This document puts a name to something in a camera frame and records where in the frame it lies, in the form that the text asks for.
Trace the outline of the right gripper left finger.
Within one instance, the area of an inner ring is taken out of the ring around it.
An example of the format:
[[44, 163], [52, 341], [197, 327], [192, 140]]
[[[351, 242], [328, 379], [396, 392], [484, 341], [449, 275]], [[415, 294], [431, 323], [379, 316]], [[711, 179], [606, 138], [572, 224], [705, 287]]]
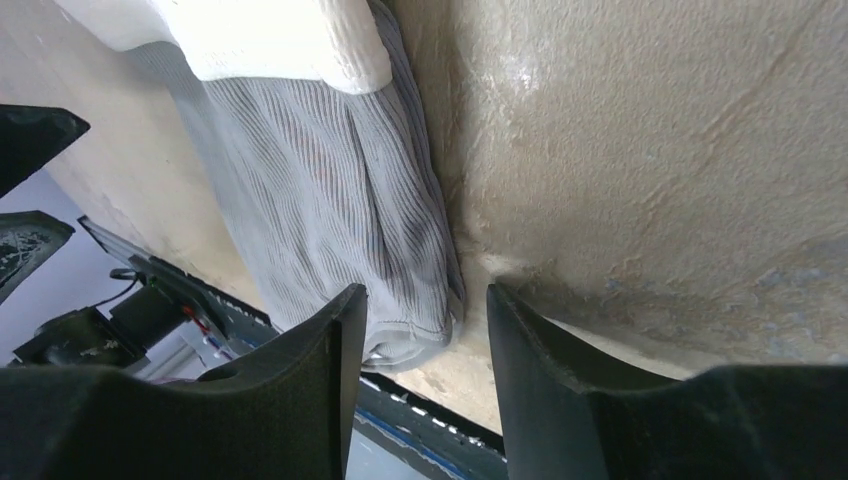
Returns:
[[5, 479], [341, 479], [364, 351], [367, 293], [193, 381], [105, 366], [1, 372]]

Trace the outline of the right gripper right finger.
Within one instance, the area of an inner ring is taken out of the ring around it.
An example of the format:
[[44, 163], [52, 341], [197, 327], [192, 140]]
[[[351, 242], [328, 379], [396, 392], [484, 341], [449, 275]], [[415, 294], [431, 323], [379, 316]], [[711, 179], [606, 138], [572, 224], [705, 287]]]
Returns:
[[843, 479], [847, 370], [731, 365], [679, 381], [487, 290], [512, 479]]

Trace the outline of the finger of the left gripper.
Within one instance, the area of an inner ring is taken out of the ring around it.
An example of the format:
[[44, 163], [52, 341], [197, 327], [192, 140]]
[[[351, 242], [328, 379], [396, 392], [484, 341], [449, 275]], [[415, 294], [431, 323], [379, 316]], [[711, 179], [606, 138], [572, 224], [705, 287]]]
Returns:
[[1, 196], [72, 145], [90, 124], [58, 107], [1, 105]]
[[1, 302], [54, 255], [75, 229], [44, 212], [1, 215]]

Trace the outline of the grey underwear cream waistband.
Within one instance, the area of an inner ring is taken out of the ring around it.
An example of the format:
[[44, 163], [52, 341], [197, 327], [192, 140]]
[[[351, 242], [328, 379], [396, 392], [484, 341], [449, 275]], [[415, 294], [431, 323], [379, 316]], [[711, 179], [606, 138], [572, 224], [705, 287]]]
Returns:
[[462, 285], [420, 97], [378, 1], [62, 1], [122, 69], [126, 169], [169, 188], [132, 222], [185, 219], [236, 252], [288, 330], [367, 288], [365, 369], [442, 352]]

